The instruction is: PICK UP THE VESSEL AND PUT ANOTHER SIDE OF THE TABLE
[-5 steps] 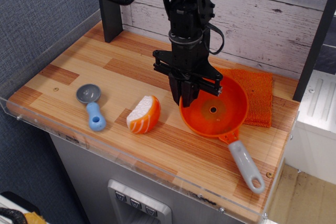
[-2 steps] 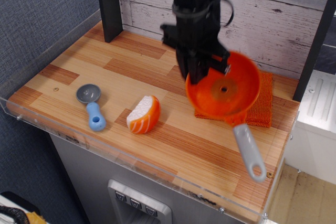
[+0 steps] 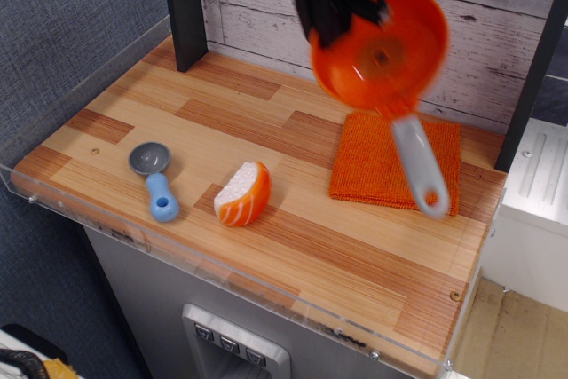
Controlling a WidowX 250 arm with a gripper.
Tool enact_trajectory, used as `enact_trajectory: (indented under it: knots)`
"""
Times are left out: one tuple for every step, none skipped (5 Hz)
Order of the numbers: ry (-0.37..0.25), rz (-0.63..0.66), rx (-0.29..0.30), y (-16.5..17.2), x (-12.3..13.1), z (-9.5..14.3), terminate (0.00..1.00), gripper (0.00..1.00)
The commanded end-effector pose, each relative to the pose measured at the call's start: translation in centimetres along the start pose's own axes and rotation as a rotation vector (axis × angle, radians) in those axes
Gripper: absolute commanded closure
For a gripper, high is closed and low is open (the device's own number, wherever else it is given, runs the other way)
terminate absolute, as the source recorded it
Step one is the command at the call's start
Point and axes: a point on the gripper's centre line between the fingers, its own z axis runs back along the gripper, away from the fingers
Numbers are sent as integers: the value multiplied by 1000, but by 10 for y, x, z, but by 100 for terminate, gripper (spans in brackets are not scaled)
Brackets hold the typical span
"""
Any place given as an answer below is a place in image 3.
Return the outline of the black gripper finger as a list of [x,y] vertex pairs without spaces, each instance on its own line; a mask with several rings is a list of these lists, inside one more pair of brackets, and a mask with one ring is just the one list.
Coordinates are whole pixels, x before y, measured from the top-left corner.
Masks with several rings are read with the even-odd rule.
[[306,39],[309,39],[312,30],[315,28],[313,18],[314,0],[295,0],[295,5],[304,36]]
[[351,9],[344,0],[315,0],[312,25],[321,48],[331,46],[351,27]]

